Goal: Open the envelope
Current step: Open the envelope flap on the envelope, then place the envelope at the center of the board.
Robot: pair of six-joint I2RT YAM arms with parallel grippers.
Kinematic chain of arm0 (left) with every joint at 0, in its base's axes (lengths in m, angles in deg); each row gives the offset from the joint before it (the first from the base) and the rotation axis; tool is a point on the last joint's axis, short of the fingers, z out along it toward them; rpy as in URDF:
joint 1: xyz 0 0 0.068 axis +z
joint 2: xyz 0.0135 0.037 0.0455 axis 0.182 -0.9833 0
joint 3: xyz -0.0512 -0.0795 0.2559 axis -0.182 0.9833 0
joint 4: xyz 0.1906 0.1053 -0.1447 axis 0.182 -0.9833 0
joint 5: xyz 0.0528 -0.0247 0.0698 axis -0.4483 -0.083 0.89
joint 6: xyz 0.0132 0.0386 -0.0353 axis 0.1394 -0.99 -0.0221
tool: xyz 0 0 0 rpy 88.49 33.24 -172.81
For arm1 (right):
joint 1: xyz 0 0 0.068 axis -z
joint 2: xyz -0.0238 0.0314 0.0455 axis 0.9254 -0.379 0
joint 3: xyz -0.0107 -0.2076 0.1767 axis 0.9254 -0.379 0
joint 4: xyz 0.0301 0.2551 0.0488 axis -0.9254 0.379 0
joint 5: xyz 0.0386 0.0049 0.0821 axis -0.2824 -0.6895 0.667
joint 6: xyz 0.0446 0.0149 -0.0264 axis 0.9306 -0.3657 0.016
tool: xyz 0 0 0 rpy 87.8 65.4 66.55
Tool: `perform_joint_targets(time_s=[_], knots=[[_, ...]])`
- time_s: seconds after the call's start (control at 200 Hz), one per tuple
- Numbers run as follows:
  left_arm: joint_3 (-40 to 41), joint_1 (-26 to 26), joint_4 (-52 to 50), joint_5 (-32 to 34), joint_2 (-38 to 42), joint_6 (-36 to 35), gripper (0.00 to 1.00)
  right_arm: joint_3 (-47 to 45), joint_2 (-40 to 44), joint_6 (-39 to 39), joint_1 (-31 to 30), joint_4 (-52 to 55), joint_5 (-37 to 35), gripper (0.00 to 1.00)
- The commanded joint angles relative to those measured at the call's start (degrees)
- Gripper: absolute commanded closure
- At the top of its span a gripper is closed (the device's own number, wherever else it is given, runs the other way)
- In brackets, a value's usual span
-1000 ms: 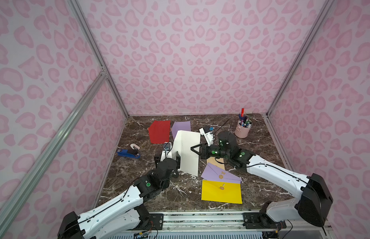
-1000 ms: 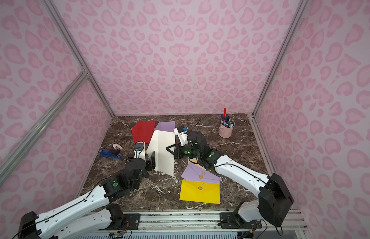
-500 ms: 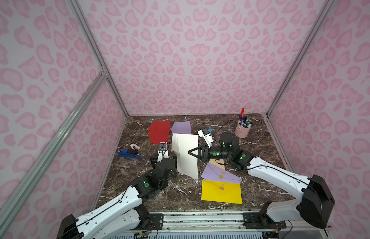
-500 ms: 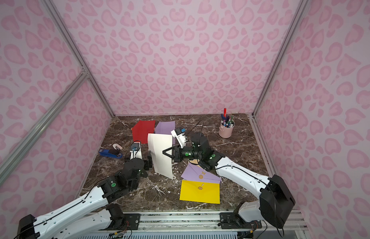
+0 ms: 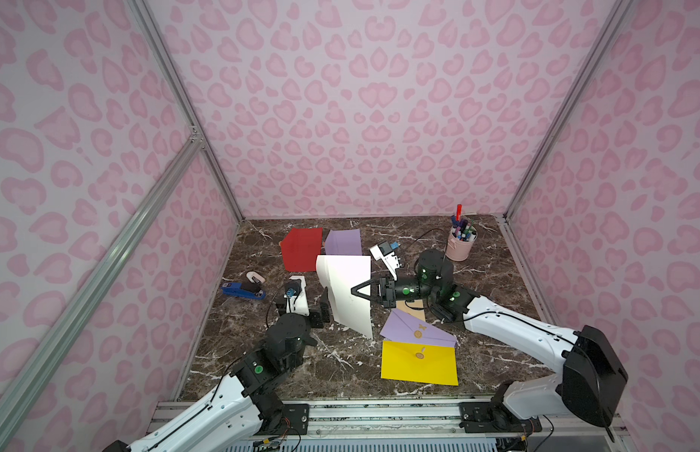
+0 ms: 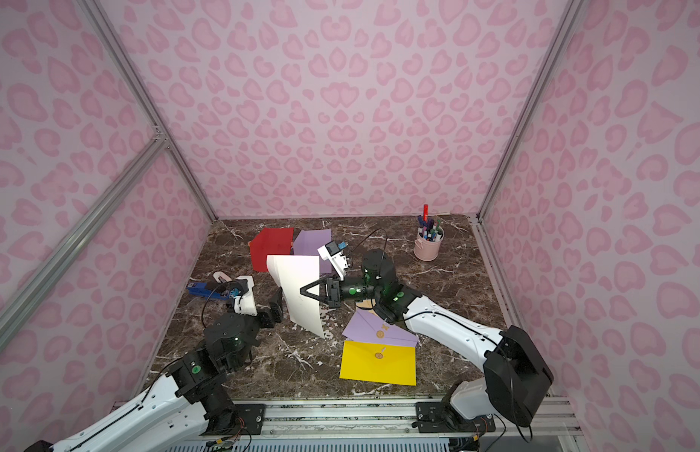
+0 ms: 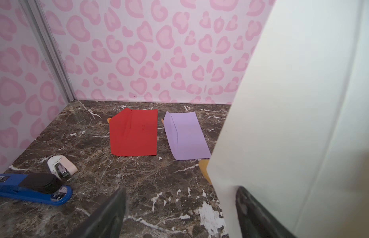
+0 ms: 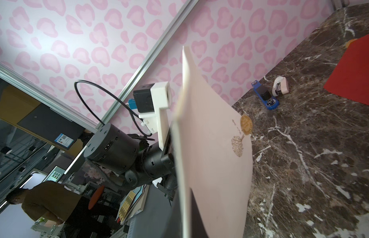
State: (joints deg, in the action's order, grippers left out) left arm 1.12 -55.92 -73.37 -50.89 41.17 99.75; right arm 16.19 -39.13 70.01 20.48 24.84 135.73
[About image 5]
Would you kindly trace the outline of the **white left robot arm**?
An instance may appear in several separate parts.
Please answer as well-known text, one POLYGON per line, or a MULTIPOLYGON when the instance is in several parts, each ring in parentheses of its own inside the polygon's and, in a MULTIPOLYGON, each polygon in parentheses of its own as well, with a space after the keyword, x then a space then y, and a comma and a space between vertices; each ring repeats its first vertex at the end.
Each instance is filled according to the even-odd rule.
POLYGON ((232 363, 214 389, 177 417, 130 444, 120 440, 107 451, 225 451, 252 436, 269 443, 308 432, 308 405, 285 405, 276 388, 315 347, 313 329, 331 320, 327 293, 308 316, 286 312, 250 352, 232 363))

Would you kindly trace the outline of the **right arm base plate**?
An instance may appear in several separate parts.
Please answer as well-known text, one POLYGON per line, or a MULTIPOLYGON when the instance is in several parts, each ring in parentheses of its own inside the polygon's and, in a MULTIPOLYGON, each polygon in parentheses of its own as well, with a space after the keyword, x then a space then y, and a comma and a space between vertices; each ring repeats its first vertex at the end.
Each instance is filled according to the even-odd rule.
POLYGON ((542 432, 537 417, 519 419, 502 404, 490 401, 470 401, 459 404, 460 427, 465 433, 523 433, 530 436, 542 432))

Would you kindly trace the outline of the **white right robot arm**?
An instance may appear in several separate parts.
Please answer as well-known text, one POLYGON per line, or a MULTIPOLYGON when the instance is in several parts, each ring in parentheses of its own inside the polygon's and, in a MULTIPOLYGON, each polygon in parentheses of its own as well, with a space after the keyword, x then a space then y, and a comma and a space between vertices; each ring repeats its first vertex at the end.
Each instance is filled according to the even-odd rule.
POLYGON ((551 370, 544 378, 501 384, 490 403, 492 416, 526 420, 573 414, 592 426, 611 427, 628 372, 603 331, 560 327, 504 308, 457 284, 453 262, 439 250, 422 252, 414 271, 411 277, 358 282, 349 291, 387 309, 422 299, 443 322, 498 340, 551 370))

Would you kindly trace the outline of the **cream white envelope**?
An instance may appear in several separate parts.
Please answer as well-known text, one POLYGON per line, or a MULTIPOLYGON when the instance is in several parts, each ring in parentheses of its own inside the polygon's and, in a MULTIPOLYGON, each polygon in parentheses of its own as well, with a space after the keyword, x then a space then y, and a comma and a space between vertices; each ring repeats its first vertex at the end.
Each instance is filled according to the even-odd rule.
POLYGON ((368 338, 372 338, 371 302, 353 295, 351 289, 371 278, 370 256, 320 255, 316 272, 328 290, 334 320, 368 338))

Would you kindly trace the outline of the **yellow envelope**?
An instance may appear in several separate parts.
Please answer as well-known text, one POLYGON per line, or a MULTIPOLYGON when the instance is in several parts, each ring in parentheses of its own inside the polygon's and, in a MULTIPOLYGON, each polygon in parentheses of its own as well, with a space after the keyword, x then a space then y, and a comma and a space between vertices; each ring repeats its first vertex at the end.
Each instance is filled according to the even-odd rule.
POLYGON ((381 378, 457 386, 455 348, 384 341, 381 378))

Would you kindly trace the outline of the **red envelope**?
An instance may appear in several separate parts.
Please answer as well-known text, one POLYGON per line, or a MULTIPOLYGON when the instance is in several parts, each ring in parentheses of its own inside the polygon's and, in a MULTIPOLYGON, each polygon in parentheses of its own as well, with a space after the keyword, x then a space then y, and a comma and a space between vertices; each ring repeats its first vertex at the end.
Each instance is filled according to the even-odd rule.
POLYGON ((314 272, 323 248, 323 229, 293 228, 280 242, 280 248, 288 272, 314 272))

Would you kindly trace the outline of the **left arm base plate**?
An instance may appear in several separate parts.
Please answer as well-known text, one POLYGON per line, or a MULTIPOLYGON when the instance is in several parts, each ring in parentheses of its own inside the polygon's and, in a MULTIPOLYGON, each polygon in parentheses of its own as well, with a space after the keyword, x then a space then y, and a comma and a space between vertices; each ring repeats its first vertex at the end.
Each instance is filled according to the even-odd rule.
POLYGON ((308 433, 310 405, 306 403, 283 404, 279 411, 274 411, 268 419, 263 419, 257 436, 278 436, 288 433, 308 433))

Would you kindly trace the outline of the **lilac envelope with butterfly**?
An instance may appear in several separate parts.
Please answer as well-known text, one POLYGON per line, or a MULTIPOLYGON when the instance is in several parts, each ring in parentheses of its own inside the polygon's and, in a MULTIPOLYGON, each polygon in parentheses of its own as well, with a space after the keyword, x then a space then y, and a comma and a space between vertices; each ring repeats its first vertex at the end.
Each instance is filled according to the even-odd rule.
POLYGON ((325 239, 326 255, 357 255, 363 254, 361 234, 359 229, 332 230, 325 239))

